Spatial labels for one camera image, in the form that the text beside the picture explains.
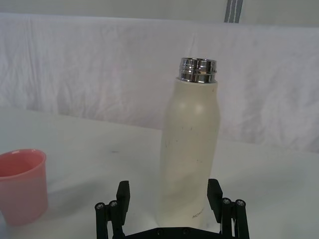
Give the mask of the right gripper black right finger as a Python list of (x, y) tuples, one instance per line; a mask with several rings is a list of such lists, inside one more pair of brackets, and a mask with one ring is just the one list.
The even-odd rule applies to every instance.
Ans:
[(245, 201), (237, 199), (233, 202), (223, 197), (222, 189), (216, 179), (208, 180), (207, 198), (216, 222), (220, 224), (220, 231), (213, 233), (213, 239), (249, 238)]

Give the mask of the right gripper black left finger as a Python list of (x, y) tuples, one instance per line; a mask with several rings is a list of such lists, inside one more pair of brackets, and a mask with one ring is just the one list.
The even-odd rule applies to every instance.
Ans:
[(107, 223), (111, 222), (113, 239), (124, 239), (122, 226), (125, 224), (126, 214), (130, 202), (129, 181), (121, 181), (116, 193), (116, 199), (109, 204), (99, 202), (95, 205), (96, 238), (108, 239)]

